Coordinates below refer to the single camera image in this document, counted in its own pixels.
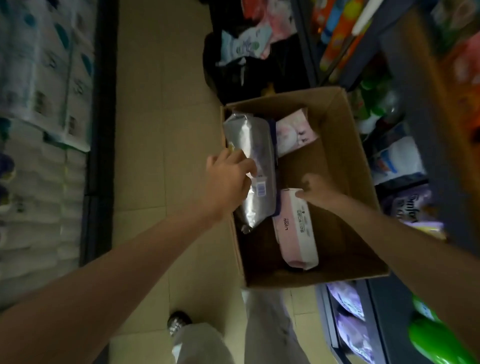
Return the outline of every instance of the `person's left hand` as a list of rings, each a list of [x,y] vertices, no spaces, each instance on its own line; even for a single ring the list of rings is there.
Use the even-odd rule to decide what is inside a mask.
[[[232,213],[247,198],[252,184],[247,173],[253,176],[257,166],[253,159],[247,158],[244,152],[228,149],[217,156],[207,158],[207,183],[202,203],[212,209],[219,218]]]

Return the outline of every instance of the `white handle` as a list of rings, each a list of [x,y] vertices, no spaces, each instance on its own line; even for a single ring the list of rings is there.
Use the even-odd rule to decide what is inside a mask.
[[[363,27],[368,23],[368,21],[373,17],[377,9],[380,7],[384,0],[370,0],[363,11],[361,12],[357,22],[353,26],[352,35],[358,36],[362,31]]]

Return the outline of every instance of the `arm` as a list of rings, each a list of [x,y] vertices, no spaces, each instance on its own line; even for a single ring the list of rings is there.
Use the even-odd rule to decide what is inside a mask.
[[[175,259],[245,199],[242,151],[207,161],[204,197],[0,316],[1,363],[91,363]]]
[[[318,175],[304,180],[310,190],[297,197],[350,225],[480,359],[480,260],[337,192]]]

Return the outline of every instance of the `sneaker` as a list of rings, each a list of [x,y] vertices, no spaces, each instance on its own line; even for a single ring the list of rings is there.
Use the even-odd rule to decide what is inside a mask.
[[[190,325],[191,323],[192,319],[190,319],[186,313],[183,311],[175,311],[168,318],[167,329],[170,333],[170,336],[174,337],[178,330],[184,326]]]

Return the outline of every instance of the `person's right hand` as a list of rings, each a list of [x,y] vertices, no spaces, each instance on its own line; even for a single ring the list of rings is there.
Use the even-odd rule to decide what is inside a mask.
[[[207,159],[207,183],[203,204],[218,218],[232,213],[245,198],[252,184],[247,173],[257,174],[253,159],[247,158],[241,149],[228,149]]]
[[[302,198],[312,205],[328,209],[332,201],[344,196],[331,182],[319,174],[307,173],[302,177],[307,185],[306,191],[297,191],[296,197]]]

